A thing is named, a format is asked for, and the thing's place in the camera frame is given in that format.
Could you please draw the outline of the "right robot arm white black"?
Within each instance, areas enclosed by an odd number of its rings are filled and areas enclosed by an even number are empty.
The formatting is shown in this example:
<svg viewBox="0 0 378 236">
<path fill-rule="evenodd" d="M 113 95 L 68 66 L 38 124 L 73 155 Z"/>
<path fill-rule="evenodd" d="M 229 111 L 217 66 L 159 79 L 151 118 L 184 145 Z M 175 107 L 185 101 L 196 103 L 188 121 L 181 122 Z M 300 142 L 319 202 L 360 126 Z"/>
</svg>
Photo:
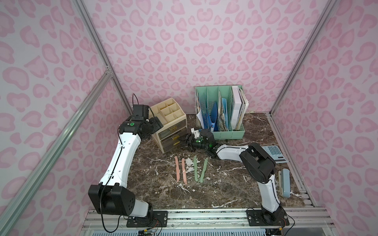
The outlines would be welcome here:
<svg viewBox="0 0 378 236">
<path fill-rule="evenodd" d="M 256 142 L 246 146 L 219 144 L 209 129 L 188 131 L 179 140 L 194 152 L 202 149 L 218 160 L 238 161 L 244 164 L 247 172 L 258 183 L 261 194 L 261 215 L 267 224 L 273 224 L 282 211 L 275 187 L 275 160 Z"/>
</svg>

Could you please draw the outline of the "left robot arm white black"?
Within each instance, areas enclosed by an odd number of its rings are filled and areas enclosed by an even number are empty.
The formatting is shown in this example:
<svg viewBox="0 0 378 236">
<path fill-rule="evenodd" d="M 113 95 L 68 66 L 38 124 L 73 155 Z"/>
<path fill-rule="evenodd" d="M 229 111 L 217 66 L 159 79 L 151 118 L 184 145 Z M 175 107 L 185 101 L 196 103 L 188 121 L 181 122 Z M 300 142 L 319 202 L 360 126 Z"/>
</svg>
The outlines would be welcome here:
<svg viewBox="0 0 378 236">
<path fill-rule="evenodd" d="M 147 105 L 134 105 L 133 114 L 118 128 L 117 146 L 104 176 L 91 185 L 89 198 L 100 215 L 152 218 L 152 206 L 127 189 L 129 171 L 141 141 L 163 128 Z"/>
</svg>

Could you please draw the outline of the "grey blue calculator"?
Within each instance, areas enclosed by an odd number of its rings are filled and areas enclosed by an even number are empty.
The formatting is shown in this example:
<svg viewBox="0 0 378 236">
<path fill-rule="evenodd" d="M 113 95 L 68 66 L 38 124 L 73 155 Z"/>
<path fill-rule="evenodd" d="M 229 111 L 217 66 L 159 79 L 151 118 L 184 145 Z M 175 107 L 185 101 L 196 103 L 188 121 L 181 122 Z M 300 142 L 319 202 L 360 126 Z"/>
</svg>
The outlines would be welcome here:
<svg viewBox="0 0 378 236">
<path fill-rule="evenodd" d="M 262 146 L 277 164 L 288 163 L 278 146 Z"/>
</svg>

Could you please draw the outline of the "green knife right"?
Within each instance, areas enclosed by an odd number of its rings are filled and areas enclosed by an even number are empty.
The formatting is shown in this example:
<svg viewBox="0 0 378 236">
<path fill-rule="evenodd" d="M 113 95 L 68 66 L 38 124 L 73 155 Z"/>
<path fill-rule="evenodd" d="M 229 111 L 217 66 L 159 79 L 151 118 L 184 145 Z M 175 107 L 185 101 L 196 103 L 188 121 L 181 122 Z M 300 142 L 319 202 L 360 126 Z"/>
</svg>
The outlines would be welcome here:
<svg viewBox="0 0 378 236">
<path fill-rule="evenodd" d="M 207 165 L 208 165 L 208 158 L 206 158 L 204 160 L 204 163 L 203 163 L 203 168 L 202 168 L 202 172 L 201 172 L 201 176 L 200 176 L 200 180 L 199 180 L 200 183 L 203 183 L 203 181 L 204 181 L 204 176 L 205 176 L 205 172 L 207 170 Z"/>
</svg>

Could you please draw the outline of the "papers in rack left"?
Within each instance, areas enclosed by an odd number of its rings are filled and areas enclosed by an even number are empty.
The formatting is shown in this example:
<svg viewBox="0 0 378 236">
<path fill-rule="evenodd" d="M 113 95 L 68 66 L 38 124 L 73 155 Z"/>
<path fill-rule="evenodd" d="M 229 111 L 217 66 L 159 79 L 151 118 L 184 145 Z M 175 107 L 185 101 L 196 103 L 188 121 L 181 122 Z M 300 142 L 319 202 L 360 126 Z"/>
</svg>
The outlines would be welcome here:
<svg viewBox="0 0 378 236">
<path fill-rule="evenodd" d="M 200 123 L 200 127 L 204 129 L 204 121 L 202 116 L 202 110 L 199 102 L 199 94 L 198 92 L 195 93 L 195 102 L 196 102 L 196 117 Z"/>
</svg>

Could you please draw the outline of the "blue folder in rack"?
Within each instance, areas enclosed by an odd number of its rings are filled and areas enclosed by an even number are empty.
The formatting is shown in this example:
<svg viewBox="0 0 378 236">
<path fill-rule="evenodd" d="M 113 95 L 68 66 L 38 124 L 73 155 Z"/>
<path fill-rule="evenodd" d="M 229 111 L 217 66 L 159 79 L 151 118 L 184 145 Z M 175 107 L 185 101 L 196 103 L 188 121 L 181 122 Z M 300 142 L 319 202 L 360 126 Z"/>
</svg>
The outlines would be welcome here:
<svg viewBox="0 0 378 236">
<path fill-rule="evenodd" d="M 227 112 L 227 100 L 226 98 L 221 98 L 221 119 L 222 119 L 222 128 L 224 131 L 229 131 L 228 124 L 228 112 Z"/>
</svg>

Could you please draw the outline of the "green knife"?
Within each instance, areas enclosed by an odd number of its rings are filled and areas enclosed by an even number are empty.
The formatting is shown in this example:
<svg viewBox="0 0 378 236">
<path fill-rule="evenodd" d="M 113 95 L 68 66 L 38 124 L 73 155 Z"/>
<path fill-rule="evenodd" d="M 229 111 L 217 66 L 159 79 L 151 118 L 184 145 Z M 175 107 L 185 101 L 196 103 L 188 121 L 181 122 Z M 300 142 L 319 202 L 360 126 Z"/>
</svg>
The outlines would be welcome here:
<svg viewBox="0 0 378 236">
<path fill-rule="evenodd" d="M 194 156 L 193 163 L 194 163 L 194 177 L 195 177 L 195 181 L 198 182 L 198 169 L 197 169 L 197 156 L 196 155 Z"/>
<path fill-rule="evenodd" d="M 202 172 L 201 172 L 201 176 L 200 176 L 200 180 L 199 180 L 200 183 L 203 183 L 203 181 L 204 181 L 204 176 L 205 176 L 205 172 L 207 170 L 207 165 L 208 165 L 208 158 L 206 158 L 204 160 L 204 163 L 203 163 L 203 168 L 202 168 Z"/>
</svg>

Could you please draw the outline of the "beige desktop drawer organizer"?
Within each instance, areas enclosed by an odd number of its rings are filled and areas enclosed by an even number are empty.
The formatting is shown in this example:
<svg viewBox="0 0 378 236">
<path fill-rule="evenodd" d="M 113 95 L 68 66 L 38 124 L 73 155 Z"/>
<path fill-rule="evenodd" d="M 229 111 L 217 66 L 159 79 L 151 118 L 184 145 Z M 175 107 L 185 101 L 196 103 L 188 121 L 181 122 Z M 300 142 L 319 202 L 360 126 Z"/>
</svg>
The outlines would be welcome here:
<svg viewBox="0 0 378 236">
<path fill-rule="evenodd" d="M 176 102 L 174 98 L 169 98 L 163 102 L 160 102 L 152 107 L 150 107 L 150 118 L 155 117 L 159 118 L 163 124 L 163 128 L 152 134 L 151 137 L 159 147 L 159 149 L 165 153 L 172 150 L 174 147 L 177 147 L 181 142 L 179 138 L 186 134 L 187 131 L 187 115 L 184 113 L 180 105 Z M 186 127 L 180 131 L 172 134 L 171 136 L 161 140 L 158 136 L 160 132 L 179 123 L 181 121 L 186 121 Z"/>
</svg>

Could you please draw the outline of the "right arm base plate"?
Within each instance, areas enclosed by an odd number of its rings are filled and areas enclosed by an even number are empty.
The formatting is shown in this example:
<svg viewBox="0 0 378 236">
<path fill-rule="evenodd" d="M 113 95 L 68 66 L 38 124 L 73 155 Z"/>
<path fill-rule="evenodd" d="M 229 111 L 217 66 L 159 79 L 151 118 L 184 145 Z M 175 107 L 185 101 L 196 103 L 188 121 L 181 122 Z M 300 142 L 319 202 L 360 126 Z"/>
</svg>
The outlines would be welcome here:
<svg viewBox="0 0 378 236">
<path fill-rule="evenodd" d="M 274 226 L 284 228 L 290 225 L 288 216 L 283 208 L 278 208 L 273 213 L 265 209 L 257 210 L 248 208 L 246 215 L 250 226 Z"/>
</svg>

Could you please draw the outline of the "pink knife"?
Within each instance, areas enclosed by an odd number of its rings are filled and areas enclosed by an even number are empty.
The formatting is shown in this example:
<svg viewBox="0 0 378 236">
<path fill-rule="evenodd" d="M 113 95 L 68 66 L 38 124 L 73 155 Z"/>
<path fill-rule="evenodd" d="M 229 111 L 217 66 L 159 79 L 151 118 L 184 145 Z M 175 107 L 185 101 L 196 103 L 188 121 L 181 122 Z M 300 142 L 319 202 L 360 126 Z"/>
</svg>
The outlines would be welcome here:
<svg viewBox="0 0 378 236">
<path fill-rule="evenodd" d="M 175 159 L 175 165 L 176 165 L 176 182 L 178 183 L 180 181 L 180 167 L 179 167 L 178 156 L 174 156 L 174 159 Z"/>
<path fill-rule="evenodd" d="M 186 160 L 185 160 L 185 158 L 182 158 L 181 163 L 182 163 L 183 182 L 184 182 L 185 185 L 187 185 L 188 180 L 187 180 L 187 173 L 186 173 Z"/>
</svg>

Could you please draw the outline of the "aluminium front rail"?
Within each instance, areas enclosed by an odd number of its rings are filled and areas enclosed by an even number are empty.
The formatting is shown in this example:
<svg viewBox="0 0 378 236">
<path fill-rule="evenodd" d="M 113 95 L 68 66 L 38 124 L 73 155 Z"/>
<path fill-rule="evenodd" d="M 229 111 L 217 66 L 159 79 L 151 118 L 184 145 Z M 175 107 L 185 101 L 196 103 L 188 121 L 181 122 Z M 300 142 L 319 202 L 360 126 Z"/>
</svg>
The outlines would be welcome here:
<svg viewBox="0 0 378 236">
<path fill-rule="evenodd" d="M 256 210 L 245 208 L 169 209 L 156 231 L 220 230 L 220 229 L 294 229 L 329 228 L 335 225 L 323 207 L 289 207 L 286 216 L 277 223 L 266 225 Z"/>
</svg>

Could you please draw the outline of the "green file organizer rack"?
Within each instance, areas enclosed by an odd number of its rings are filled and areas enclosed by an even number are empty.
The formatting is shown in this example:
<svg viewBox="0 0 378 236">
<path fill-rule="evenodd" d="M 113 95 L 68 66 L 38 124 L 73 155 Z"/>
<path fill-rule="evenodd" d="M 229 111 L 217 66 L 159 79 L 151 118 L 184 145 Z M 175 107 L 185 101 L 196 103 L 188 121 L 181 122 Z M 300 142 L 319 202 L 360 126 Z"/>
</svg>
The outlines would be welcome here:
<svg viewBox="0 0 378 236">
<path fill-rule="evenodd" d="M 197 125 L 209 129 L 216 140 L 244 137 L 243 118 L 248 107 L 241 85 L 195 87 Z"/>
</svg>

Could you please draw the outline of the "pink knife left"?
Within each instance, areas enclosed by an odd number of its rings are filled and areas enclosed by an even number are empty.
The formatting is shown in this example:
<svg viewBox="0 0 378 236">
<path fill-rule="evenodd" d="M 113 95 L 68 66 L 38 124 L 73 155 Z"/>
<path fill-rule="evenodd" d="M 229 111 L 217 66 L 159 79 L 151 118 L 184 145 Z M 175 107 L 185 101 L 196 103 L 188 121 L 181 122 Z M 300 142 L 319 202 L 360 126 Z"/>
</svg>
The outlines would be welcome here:
<svg viewBox="0 0 378 236">
<path fill-rule="evenodd" d="M 176 182 L 178 183 L 180 181 L 180 167 L 179 167 L 178 156 L 174 156 L 174 159 L 175 159 L 175 165 L 176 165 Z"/>
</svg>

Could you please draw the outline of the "green knife left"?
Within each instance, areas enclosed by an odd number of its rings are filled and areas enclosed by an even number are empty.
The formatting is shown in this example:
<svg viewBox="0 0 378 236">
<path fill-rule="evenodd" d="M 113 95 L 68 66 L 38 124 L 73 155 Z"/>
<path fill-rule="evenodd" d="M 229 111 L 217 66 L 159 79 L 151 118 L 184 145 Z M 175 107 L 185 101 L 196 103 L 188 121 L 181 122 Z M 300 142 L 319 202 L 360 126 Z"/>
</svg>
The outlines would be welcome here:
<svg viewBox="0 0 378 236">
<path fill-rule="evenodd" d="M 193 163 L 194 163 L 194 177 L 195 177 L 195 181 L 198 182 L 198 169 L 197 169 L 197 156 L 196 155 L 194 156 Z"/>
</svg>

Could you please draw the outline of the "drawer with gold handle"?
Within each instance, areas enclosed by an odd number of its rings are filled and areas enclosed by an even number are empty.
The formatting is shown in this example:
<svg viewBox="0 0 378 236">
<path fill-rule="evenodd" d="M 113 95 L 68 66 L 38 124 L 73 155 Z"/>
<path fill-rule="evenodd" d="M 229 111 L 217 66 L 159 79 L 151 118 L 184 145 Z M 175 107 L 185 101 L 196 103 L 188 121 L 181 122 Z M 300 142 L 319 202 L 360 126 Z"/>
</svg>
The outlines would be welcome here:
<svg viewBox="0 0 378 236">
<path fill-rule="evenodd" d="M 167 129 L 163 130 L 158 134 L 159 138 L 161 140 L 164 140 L 165 138 L 171 136 L 172 134 L 175 134 L 176 132 L 180 131 L 181 129 L 186 127 L 186 121 L 183 120 L 179 123 L 176 123 L 175 125 L 172 125 L 171 127 L 168 127 Z"/>
</svg>

